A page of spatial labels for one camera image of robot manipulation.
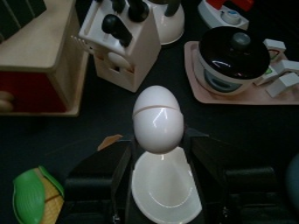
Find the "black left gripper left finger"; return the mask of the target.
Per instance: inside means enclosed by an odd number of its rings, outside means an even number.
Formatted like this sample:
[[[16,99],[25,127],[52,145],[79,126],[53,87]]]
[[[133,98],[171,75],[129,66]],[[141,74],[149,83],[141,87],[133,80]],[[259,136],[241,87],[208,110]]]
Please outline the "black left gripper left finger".
[[[87,157],[64,183],[60,224],[123,224],[119,207],[127,194],[131,162],[129,140],[119,140]]]

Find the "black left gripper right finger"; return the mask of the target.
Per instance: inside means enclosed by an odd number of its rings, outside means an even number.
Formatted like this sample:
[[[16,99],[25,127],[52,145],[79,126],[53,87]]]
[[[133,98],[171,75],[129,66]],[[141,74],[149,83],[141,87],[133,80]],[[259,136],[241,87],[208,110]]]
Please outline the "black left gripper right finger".
[[[184,130],[181,145],[196,175],[204,224],[293,224],[267,162],[196,129]]]

